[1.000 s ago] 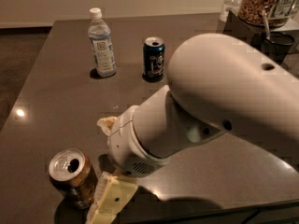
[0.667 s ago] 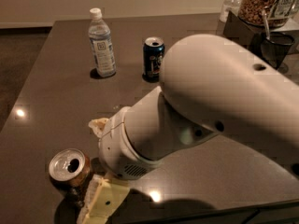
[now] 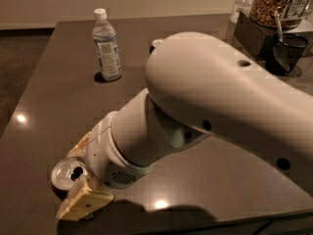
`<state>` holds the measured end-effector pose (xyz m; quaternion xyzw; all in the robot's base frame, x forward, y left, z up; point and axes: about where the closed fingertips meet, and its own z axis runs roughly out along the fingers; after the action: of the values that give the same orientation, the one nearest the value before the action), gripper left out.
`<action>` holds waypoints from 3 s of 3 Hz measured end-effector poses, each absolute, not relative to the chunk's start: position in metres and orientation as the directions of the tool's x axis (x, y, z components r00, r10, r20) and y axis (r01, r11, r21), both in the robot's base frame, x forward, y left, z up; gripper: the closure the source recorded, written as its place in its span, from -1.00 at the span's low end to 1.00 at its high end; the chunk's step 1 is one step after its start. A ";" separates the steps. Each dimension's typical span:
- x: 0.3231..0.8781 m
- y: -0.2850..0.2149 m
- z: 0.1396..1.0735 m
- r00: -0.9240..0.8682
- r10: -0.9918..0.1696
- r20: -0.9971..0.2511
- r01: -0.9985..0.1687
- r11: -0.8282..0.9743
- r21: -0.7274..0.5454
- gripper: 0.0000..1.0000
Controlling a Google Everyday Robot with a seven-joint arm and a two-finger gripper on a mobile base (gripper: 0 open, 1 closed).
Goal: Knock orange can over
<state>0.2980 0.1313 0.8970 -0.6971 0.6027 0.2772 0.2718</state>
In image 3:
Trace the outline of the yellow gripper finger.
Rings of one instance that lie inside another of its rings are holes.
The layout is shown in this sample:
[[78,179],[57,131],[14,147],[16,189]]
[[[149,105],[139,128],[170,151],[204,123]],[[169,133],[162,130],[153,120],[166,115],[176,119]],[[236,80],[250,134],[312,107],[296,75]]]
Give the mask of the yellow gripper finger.
[[78,221],[105,207],[112,200],[111,187],[95,177],[80,176],[57,211],[57,219]]
[[72,149],[67,153],[68,158],[77,157],[84,159],[86,157],[86,148],[88,144],[88,139],[91,132],[87,132],[76,145],[73,146]]

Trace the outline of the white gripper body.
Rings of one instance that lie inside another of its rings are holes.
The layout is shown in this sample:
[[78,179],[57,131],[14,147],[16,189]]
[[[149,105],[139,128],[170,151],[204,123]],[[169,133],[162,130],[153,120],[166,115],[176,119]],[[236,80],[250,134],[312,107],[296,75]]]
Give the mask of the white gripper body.
[[86,168],[103,184],[113,189],[126,189],[152,171],[152,166],[134,165],[118,151],[112,136],[111,112],[91,130],[86,148]]

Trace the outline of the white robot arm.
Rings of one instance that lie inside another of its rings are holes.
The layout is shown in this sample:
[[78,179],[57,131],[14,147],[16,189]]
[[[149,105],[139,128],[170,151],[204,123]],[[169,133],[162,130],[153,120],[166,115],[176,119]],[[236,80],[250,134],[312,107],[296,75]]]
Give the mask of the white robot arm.
[[154,162],[208,136],[236,144],[312,190],[313,99],[211,35],[164,39],[146,66],[147,86],[107,114],[68,152],[87,172],[68,187],[57,217],[77,221],[106,206],[113,190],[147,175]]

